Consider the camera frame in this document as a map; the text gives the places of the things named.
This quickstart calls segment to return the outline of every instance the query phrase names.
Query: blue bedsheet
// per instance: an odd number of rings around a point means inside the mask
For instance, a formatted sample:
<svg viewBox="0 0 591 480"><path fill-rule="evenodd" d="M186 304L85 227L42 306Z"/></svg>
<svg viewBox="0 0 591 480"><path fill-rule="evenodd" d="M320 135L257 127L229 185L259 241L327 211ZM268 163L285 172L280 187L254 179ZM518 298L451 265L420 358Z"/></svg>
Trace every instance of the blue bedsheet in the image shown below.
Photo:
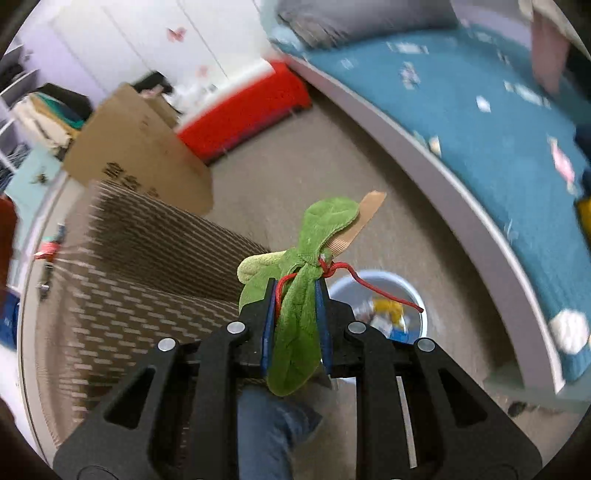
<svg viewBox="0 0 591 480"><path fill-rule="evenodd" d="M483 28L398 34L303 56L409 132L438 136L441 160L505 232L547 320L564 309L590 318L591 255L548 143L558 139L578 181L587 162L575 125L591 122L591 105L567 82L559 99L545 98L530 52ZM402 81L405 62L420 80L412 89ZM479 96L490 112L477 107ZM565 379L575 380L591 364L589 344L561 359Z"/></svg>

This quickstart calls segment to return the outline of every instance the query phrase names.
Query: teal cloth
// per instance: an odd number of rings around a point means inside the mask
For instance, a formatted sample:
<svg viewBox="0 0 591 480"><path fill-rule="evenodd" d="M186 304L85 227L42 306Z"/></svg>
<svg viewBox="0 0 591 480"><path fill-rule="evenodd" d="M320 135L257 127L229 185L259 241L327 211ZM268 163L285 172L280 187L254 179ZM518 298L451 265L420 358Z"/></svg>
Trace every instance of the teal cloth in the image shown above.
<svg viewBox="0 0 591 480"><path fill-rule="evenodd" d="M47 106L55 115L57 115L62 121L70 125L72 128L80 130L84 126L84 120L82 120L82 118L77 113L75 113L74 110L69 108L64 103L56 100L53 97L50 97L49 95L46 95L45 93L35 92L35 94L41 100L43 100L45 104L47 104Z"/></svg>

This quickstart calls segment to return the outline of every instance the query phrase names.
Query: red string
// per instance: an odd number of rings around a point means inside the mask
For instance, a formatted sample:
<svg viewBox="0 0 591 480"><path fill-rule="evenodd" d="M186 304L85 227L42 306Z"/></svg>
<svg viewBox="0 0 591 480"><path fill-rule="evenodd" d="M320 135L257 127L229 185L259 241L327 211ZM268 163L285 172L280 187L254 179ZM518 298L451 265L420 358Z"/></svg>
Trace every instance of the red string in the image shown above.
<svg viewBox="0 0 591 480"><path fill-rule="evenodd" d="M357 275L357 272L348 263L331 262L330 266L329 266L326 264L326 262L322 258L319 258L318 262L320 263L320 266L322 267L322 271L323 271L322 277L323 278L330 278L335 274L335 272L338 269L346 268L348 270L348 272L351 274L351 276L353 277L353 279L357 283L363 285L365 288L368 288L368 289L376 292L377 294L381 295L382 297L386 297L387 299L390 299L392 301L397 301L398 303L408 305L409 307L416 309L419 313L422 313L424 311L416 303L413 303L411 301L404 300L404 299L399 299L398 297L395 297L394 295L390 295L387 291L383 291L380 288L375 287L371 283L366 282L363 278L361 278L359 275ZM285 286L285 284L288 281L293 280L296 277L296 275L297 275L297 273L290 273L289 275L282 277L279 280L279 282L277 282L277 288L275 289L275 321L277 321L277 319L279 318L279 314L281 313L281 297L283 296L283 287Z"/></svg>

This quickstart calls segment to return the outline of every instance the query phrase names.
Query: gray bed frame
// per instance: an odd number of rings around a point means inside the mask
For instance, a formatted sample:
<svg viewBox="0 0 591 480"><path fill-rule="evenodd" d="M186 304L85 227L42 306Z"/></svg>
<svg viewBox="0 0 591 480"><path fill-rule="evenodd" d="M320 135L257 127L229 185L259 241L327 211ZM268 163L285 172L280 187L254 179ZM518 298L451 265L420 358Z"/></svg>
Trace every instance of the gray bed frame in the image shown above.
<svg viewBox="0 0 591 480"><path fill-rule="evenodd" d="M529 25L477 7L456 5L459 18L496 30L528 48ZM386 149L423 191L478 269L511 339L516 362L485 380L490 392L513 400L584 413L591 373L565 385L556 347L540 305L513 250L458 178L393 119L305 59L282 55L302 78L330 98Z"/></svg>

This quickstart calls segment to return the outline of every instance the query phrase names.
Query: green cloth toy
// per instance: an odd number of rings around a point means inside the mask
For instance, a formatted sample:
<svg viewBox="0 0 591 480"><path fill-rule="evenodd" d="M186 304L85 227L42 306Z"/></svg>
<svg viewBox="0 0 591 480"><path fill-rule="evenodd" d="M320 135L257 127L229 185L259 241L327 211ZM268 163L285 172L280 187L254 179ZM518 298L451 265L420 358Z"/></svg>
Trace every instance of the green cloth toy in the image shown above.
<svg viewBox="0 0 591 480"><path fill-rule="evenodd" d="M262 300L270 278L279 280L297 272L284 289L281 313L275 327L271 366L267 385L283 397L295 392L314 374L322 357L316 326L315 282L322 276L318 258L329 262L332 252L323 246L336 233L349 226L359 214L359 204L344 197L321 200L304 213L298 245L270 257L249 260L239 267L239 278L249 278L240 296L239 308Z"/></svg>

